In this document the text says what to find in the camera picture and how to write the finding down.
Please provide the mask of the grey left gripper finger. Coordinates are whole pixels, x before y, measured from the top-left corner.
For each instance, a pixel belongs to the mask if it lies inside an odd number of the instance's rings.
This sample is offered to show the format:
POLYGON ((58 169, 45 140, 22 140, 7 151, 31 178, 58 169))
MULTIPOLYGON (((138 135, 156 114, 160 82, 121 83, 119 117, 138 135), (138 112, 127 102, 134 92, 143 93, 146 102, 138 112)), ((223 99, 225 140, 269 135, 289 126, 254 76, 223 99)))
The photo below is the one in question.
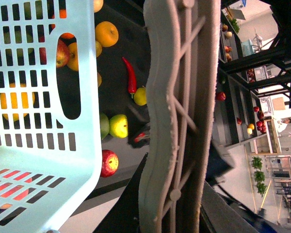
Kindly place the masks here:
POLYGON ((197 233, 215 108, 218 0, 147 0, 149 153, 138 205, 143 233, 197 233))

